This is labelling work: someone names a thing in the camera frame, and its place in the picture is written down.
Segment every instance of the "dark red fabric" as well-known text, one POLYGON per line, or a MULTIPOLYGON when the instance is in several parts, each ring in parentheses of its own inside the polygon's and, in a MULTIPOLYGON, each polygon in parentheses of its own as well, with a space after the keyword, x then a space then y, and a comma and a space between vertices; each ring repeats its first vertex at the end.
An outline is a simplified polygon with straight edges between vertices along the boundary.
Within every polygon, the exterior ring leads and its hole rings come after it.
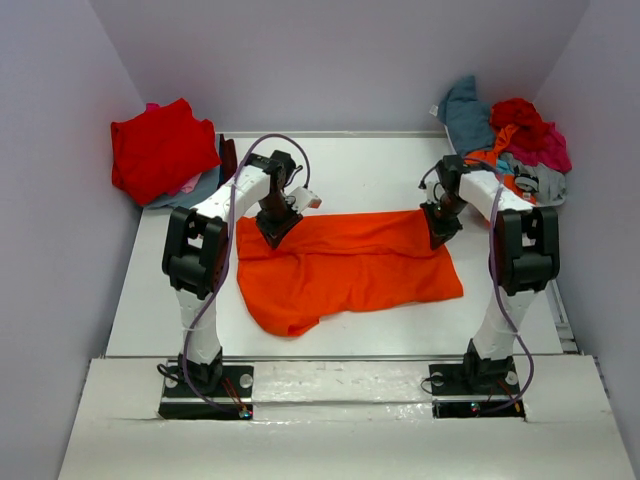
POLYGON ((496 131, 502 130, 507 125, 520 127, 511 137, 512 145, 531 151, 541 150, 547 146, 544 135, 549 130, 549 124, 543 122, 533 104, 523 98, 512 98, 496 103, 491 109, 489 123, 496 131))
POLYGON ((215 136, 213 123, 196 120, 183 98, 127 122, 113 122, 111 182, 146 205, 220 165, 215 136))

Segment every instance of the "pile of clothes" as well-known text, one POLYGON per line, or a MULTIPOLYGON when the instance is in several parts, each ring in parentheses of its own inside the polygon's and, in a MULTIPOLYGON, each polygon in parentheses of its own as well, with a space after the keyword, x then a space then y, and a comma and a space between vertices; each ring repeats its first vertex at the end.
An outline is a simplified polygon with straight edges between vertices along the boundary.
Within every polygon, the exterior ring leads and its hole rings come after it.
POLYGON ((140 206, 191 208, 211 196, 237 166, 235 145, 197 120, 184 99, 111 124, 113 185, 140 206))
POLYGON ((437 111, 456 153, 494 165, 505 185, 540 205, 560 205, 567 196, 564 174, 571 170, 565 138, 555 123, 542 120, 522 99, 490 107, 478 99, 473 75, 460 79, 437 111))

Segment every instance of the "orange fabric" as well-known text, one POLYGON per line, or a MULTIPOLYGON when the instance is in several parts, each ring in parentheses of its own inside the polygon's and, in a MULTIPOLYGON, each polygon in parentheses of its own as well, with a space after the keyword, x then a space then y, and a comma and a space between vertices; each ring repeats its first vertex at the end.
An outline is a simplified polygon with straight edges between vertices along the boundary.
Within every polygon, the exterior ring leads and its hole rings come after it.
MULTIPOLYGON (((465 159, 482 160, 495 167, 498 164, 498 157, 509 146, 513 135, 519 130, 519 128, 520 127, 518 125, 507 125, 498 133, 493 150, 476 150, 475 152, 471 152, 470 154, 468 154, 465 159)), ((505 187, 518 195, 520 198, 524 198, 528 202, 531 202, 535 205, 535 197, 516 186, 515 182, 516 178, 514 175, 504 175, 505 187)))
POLYGON ((302 335, 342 311, 463 293, 447 249, 430 249, 421 210, 305 217, 277 250, 254 219, 241 218, 237 232, 240 291, 256 322, 274 335, 302 335))

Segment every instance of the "white tabletop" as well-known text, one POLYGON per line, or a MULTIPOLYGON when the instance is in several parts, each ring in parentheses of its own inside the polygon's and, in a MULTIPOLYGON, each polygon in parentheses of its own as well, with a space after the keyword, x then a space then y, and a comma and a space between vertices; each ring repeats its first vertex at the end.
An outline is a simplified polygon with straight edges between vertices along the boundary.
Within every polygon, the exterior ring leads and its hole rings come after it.
POLYGON ((94 360, 60 479, 633 479, 593 360, 535 362, 526 422, 434 420, 426 362, 258 363, 254 420, 214 422, 157 417, 156 360, 94 360))
MULTIPOLYGON (((311 160, 311 189, 323 200, 307 215, 417 209, 424 192, 422 174, 450 153, 446 138, 296 137, 311 160)), ((238 155, 255 138, 238 138, 238 155)), ((296 149, 279 139, 264 142, 257 153, 296 149)), ((304 172, 298 176, 301 183, 304 172)), ((177 299, 161 271, 169 210, 145 210, 116 313, 107 355, 175 356, 182 330, 177 299)), ((218 332, 227 357, 369 357, 460 355, 482 323, 491 294, 487 269, 488 230, 468 207, 464 230, 447 247, 464 286, 464 297, 412 304, 370 313, 344 312, 321 320, 299 338, 264 332, 249 315, 235 279, 237 255, 218 297, 218 332)), ((541 294, 525 318, 522 335, 533 353, 562 353, 554 319, 555 305, 541 294)))

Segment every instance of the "white table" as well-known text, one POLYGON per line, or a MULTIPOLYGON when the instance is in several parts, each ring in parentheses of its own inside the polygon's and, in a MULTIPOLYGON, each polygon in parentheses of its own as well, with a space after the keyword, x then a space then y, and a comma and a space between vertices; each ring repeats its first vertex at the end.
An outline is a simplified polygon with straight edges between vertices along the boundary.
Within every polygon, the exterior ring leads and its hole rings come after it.
MULTIPOLYGON (((296 136, 311 160, 311 188, 322 199, 306 214, 381 212, 417 209, 424 192, 422 174, 450 153, 445 137, 296 136)), ((236 138, 238 154, 254 138, 236 138)), ((290 152, 278 139, 257 150, 290 152)), ((301 182, 304 172, 297 181, 301 182)), ((161 271, 169 210, 145 210, 140 221, 127 277, 109 341, 108 357, 175 356, 182 331, 178 302, 161 271)), ((461 215, 464 230, 447 247, 464 285, 464 297, 445 302, 406 305, 372 313, 345 312, 323 319, 300 338, 264 332, 249 315, 235 279, 237 255, 218 298, 218 331, 225 356, 244 358, 410 357, 461 355, 480 326, 491 294, 487 268, 488 231, 472 208, 461 215)), ((555 305, 539 295, 522 327, 536 354, 562 353, 554 321, 555 305)), ((521 353, 519 346, 516 353, 521 353)))
POLYGON ((259 362, 254 420, 213 422, 157 418, 156 360, 94 360, 60 479, 633 479, 593 360, 535 361, 526 422, 434 420, 427 362, 259 362))

